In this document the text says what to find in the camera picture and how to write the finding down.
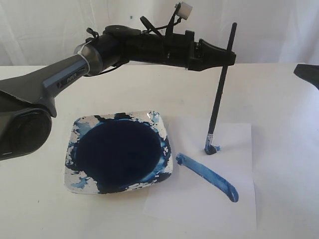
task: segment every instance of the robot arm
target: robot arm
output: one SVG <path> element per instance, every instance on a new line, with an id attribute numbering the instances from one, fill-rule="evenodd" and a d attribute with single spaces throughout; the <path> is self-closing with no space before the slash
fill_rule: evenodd
<path id="1" fill-rule="evenodd" d="M 229 54 L 203 39 L 195 42 L 192 31 L 173 33 L 173 27 L 190 12 L 189 5 L 178 3 L 169 24 L 158 28 L 142 16 L 144 31 L 111 25 L 99 36 L 88 28 L 92 37 L 75 49 L 75 55 L 0 81 L 0 160 L 32 153 L 44 144 L 51 131 L 51 117 L 57 115 L 54 98 L 82 76 L 104 74 L 109 72 L 104 71 L 107 68 L 117 69 L 131 60 L 191 71 L 234 65 L 234 52 Z M 165 28 L 162 35 L 159 30 Z"/>

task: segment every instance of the white curtain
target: white curtain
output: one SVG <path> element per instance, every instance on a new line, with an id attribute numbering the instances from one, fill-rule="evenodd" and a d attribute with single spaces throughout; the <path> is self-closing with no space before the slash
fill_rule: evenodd
<path id="1" fill-rule="evenodd" d="M 185 0 L 193 6 L 175 29 L 225 48 L 237 22 L 237 63 L 319 64 L 319 0 Z M 168 23 L 177 0 L 0 0 L 0 65 L 48 65 L 73 54 L 110 24 L 143 29 Z"/>

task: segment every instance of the white table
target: white table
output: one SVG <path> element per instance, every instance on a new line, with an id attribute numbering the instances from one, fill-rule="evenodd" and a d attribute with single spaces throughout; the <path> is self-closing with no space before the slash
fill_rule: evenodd
<path id="1" fill-rule="evenodd" d="M 318 238 L 319 91 L 293 75 L 295 66 L 229 68 L 218 119 L 252 123 L 257 205 L 257 231 L 235 235 L 237 239 Z M 38 68 L 0 67 L 0 79 Z M 56 98 L 58 117 L 45 145 L 31 155 L 0 161 L 0 238 L 234 238 L 143 215 L 147 188 L 77 195 L 63 186 L 75 119 L 149 109 L 159 111 L 166 124 L 179 114 L 207 117 L 219 73 L 220 68 L 196 73 L 124 66 L 71 85 Z"/>

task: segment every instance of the square dish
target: square dish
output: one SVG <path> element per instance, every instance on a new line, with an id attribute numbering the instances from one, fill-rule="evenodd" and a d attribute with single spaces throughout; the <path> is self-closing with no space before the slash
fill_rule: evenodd
<path id="1" fill-rule="evenodd" d="M 173 170 L 163 120 L 155 111 L 86 116 L 74 122 L 64 185 L 73 193 L 106 194 L 143 188 Z"/>

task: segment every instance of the paper sheet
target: paper sheet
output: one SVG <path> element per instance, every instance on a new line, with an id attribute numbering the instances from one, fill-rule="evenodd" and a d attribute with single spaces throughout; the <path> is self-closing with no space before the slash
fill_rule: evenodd
<path id="1" fill-rule="evenodd" d="M 204 152 L 209 119 L 177 118 L 168 136 L 174 158 L 170 178 L 150 188 L 144 213 L 196 228 L 237 233 L 256 229 L 255 190 L 252 177 L 251 125 L 223 123 L 216 126 L 214 145 L 221 151 Z M 177 164 L 182 152 L 209 167 L 238 191 L 239 201 L 229 198 L 185 166 Z"/>

